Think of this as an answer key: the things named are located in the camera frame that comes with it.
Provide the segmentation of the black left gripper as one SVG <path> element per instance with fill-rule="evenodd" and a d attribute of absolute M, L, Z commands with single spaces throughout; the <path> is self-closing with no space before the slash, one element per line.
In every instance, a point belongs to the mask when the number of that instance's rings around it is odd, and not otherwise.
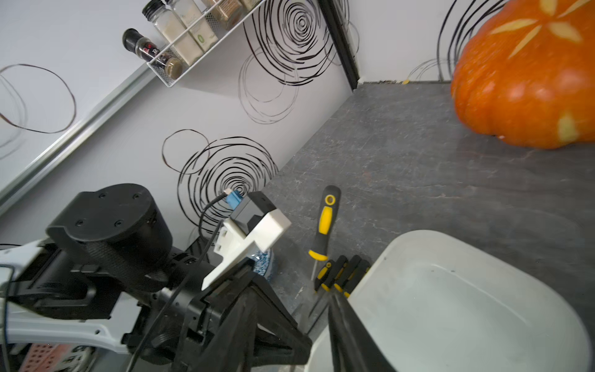
<path fill-rule="evenodd" d="M 250 371 L 305 365 L 312 341 L 246 258 L 187 304 L 178 371 Z"/>

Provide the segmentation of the white plastic storage box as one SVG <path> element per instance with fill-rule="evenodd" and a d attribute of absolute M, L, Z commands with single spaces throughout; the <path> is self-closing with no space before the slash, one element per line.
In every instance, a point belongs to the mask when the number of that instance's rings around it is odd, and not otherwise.
<path fill-rule="evenodd" d="M 589 371 L 570 304 L 533 276 L 442 232 L 393 240 L 349 297 L 398 371 Z"/>

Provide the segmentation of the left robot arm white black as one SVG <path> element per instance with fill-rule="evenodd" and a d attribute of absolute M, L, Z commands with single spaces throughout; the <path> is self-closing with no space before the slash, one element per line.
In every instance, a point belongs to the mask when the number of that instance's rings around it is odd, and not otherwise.
<path fill-rule="evenodd" d="M 65 343 L 128 353 L 169 371 L 249 371 L 303 365 L 311 339 L 255 271 L 252 248 L 288 229 L 262 192 L 226 191 L 229 218 L 199 255 L 176 248 L 150 192 L 116 184 L 82 192 L 46 239 L 1 255 L 1 355 L 9 346 Z"/>

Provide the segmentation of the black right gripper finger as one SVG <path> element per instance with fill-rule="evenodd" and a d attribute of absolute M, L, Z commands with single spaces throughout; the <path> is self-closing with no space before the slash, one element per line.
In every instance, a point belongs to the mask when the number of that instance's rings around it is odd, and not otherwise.
<path fill-rule="evenodd" d="M 329 299 L 328 328 L 334 372 L 395 372 L 342 294 L 333 293 Z"/>

